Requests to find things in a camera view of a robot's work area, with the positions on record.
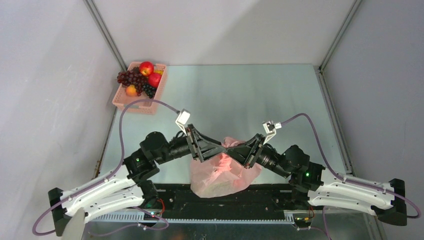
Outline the pink printed plastic bag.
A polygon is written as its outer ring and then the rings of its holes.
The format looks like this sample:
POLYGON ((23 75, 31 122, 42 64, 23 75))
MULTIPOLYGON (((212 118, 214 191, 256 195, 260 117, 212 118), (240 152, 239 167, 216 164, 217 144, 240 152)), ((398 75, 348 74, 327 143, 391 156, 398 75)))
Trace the pink printed plastic bag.
POLYGON ((245 190, 261 172, 261 165, 244 168, 224 153, 204 162, 193 159, 190 163, 190 189, 200 198, 228 196, 245 190))

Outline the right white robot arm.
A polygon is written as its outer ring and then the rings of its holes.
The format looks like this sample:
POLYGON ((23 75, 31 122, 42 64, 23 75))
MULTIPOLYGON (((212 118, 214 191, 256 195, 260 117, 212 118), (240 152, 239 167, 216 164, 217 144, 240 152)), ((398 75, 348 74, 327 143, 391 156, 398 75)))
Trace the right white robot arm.
POLYGON ((394 178, 388 183, 370 182, 340 173, 310 161, 310 156, 297 145, 278 153, 264 137, 254 138, 226 148, 226 154, 245 168, 260 165, 288 178, 290 198, 283 205, 290 210, 329 206, 351 209, 376 216, 383 223, 407 225, 404 181, 394 178))

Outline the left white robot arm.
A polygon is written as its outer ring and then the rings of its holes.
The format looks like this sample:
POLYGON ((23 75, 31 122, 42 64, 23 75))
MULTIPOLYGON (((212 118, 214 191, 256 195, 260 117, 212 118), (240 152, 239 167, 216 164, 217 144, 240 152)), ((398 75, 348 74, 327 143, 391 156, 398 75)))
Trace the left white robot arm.
POLYGON ((153 131, 116 169, 72 190, 51 189, 48 198, 55 234, 61 237, 78 211, 84 213, 82 222, 86 224, 124 208, 151 209, 159 197, 150 178, 159 173, 159 164, 188 155, 206 161, 227 151, 221 142, 201 134, 192 124, 181 133, 168 141, 161 132, 153 131))

